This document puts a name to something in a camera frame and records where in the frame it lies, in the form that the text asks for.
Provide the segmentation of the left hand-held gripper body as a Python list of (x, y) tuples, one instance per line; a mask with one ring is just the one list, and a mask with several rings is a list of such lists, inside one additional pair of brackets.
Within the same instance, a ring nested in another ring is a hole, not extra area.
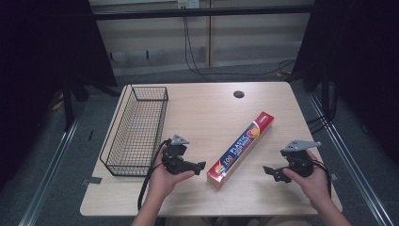
[(188, 143), (187, 139), (179, 135), (174, 135), (167, 140), (167, 147), (162, 155), (162, 163), (169, 173), (176, 175), (185, 171), (196, 170), (193, 163), (186, 162), (183, 159)]

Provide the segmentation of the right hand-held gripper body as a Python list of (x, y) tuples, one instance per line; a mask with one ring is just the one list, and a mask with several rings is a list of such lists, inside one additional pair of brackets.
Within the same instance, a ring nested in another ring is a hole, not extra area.
[(313, 173), (312, 159), (307, 150), (321, 146), (320, 141), (306, 141), (294, 139), (281, 151), (281, 155), (288, 161), (288, 168), (302, 177), (308, 177)]

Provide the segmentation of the red blue plastic wrap box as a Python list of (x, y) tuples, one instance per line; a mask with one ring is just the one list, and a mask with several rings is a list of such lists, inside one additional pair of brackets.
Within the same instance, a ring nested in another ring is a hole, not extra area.
[(275, 117), (261, 112), (207, 171), (207, 181), (220, 189), (271, 127)]

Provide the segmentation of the black wire basket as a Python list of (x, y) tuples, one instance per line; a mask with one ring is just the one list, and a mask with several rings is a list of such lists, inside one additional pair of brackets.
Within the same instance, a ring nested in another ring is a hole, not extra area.
[(168, 107), (166, 87), (123, 88), (100, 161), (113, 176), (145, 176), (161, 143)]

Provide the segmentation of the person's left hand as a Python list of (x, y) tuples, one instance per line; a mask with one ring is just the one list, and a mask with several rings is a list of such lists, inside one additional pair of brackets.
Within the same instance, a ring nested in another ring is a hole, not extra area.
[(178, 183), (195, 175), (192, 170), (176, 175), (169, 173), (162, 163), (162, 153), (165, 148), (163, 145), (152, 166), (153, 172), (145, 202), (163, 202)]

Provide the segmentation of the person's right hand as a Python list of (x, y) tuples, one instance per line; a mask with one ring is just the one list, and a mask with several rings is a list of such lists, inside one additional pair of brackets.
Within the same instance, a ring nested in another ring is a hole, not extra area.
[(291, 169), (284, 169), (283, 173), (300, 185), (304, 194), (309, 198), (311, 206), (319, 209), (331, 204), (331, 198), (327, 188), (325, 172), (318, 166), (313, 167), (313, 173), (308, 177), (302, 177)]

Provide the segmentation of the black stand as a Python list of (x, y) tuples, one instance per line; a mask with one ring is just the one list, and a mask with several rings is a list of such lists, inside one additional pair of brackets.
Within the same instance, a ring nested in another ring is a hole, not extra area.
[(83, 85), (74, 84), (71, 82), (64, 82), (62, 85), (63, 103), (65, 110), (65, 129), (67, 132), (74, 122), (74, 115), (72, 109), (72, 95), (76, 98), (78, 102), (87, 101), (89, 98), (88, 91)]

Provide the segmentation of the black curtain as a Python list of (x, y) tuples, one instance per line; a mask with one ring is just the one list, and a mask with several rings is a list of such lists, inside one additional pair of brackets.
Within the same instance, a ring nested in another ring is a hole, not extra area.
[(314, 0), (293, 69), (335, 83), (399, 165), (399, 0)]
[(0, 191), (57, 91), (115, 84), (89, 0), (0, 0)]

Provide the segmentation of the black horizontal bar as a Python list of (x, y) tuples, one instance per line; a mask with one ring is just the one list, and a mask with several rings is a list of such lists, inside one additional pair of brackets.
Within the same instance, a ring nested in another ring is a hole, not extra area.
[(93, 17), (97, 21), (103, 20), (133, 20), (177, 17), (203, 17), (203, 16), (234, 16), (234, 15), (258, 15), (258, 14), (295, 14), (310, 13), (315, 11), (315, 6), (275, 6), (256, 8), (192, 8), (192, 9), (166, 9), (146, 11), (121, 11), (121, 12), (97, 12)]

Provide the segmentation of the metal floor rail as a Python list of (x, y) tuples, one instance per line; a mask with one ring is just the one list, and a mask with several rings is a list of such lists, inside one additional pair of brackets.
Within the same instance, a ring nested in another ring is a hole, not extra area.
[(379, 226), (394, 226), (393, 220), (390, 217), (386, 207), (383, 202), (376, 195), (374, 189), (367, 181), (366, 177), (362, 173), (359, 165), (353, 158), (348, 147), (344, 143), (340, 133), (336, 129), (335, 125), (327, 120), (327, 117), (322, 112), (322, 104), (315, 94), (310, 94), (309, 99), (311, 104), (321, 118), (323, 128), (327, 131), (327, 134), (335, 146), (339, 156), (341, 157), (343, 163), (348, 169), (353, 181), (355, 182), (362, 198), (365, 200), (367, 206), (375, 217)]
[(79, 124), (80, 117), (77, 116), (70, 127), (63, 133), (63, 137), (60, 140), (55, 155), (53, 156), (47, 171), (45, 172), (40, 185), (35, 192), (31, 202), (28, 204), (24, 211), (23, 217), (21, 218), (18, 226), (35, 226), (42, 210), (42, 207), (47, 199), (50, 192), (51, 186), (57, 176), (57, 172), (61, 166), (66, 152), (72, 142), (76, 128)]

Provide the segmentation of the white wall outlet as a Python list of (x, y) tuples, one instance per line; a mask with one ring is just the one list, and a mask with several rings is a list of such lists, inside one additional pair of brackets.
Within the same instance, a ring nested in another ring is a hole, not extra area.
[(200, 0), (177, 0), (178, 8), (200, 8)]

